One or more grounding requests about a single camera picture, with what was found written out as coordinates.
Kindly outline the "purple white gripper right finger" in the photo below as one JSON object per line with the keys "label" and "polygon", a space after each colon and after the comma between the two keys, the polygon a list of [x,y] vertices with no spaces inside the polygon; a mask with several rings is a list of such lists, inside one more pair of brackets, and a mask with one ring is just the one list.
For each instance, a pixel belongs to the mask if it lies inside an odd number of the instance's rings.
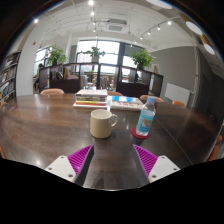
{"label": "purple white gripper right finger", "polygon": [[165,155],[156,156],[138,145],[133,145],[132,153],[141,183],[152,183],[180,170]]}

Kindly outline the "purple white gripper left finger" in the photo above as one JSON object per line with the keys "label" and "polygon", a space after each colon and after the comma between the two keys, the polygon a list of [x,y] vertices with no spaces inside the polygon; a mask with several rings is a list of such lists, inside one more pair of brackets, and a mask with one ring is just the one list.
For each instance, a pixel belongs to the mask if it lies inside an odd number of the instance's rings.
{"label": "purple white gripper left finger", "polygon": [[94,155],[94,146],[84,147],[70,156],[60,155],[45,170],[65,180],[82,186]]}

